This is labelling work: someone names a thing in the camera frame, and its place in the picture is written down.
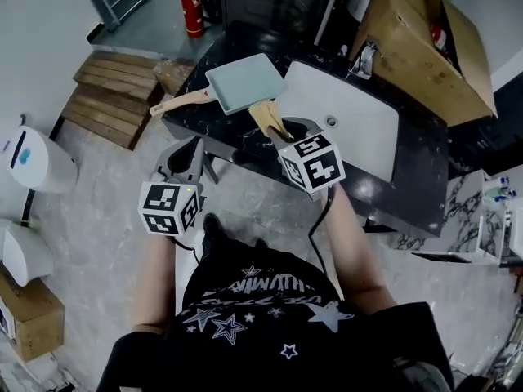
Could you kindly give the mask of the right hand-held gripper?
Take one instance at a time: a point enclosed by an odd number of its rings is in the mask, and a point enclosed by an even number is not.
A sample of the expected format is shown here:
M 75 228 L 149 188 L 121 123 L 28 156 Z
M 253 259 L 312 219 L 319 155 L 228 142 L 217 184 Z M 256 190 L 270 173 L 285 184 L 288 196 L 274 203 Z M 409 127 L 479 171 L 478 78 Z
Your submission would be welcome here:
M 283 174 L 291 185 L 317 200 L 322 191 L 346 177 L 339 149 L 310 119 L 286 117 L 282 122 L 290 136 L 273 126 L 266 135 L 277 149 Z

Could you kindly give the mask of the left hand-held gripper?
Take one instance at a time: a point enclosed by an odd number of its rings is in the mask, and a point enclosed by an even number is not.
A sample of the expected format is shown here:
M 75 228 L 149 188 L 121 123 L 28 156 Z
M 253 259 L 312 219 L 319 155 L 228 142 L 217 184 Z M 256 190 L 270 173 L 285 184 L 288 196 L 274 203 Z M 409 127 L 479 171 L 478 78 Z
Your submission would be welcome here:
M 164 150 L 149 181 L 142 183 L 138 213 L 148 234 L 185 235 L 201 212 L 204 144 L 198 136 Z M 179 175 L 169 180 L 165 175 Z

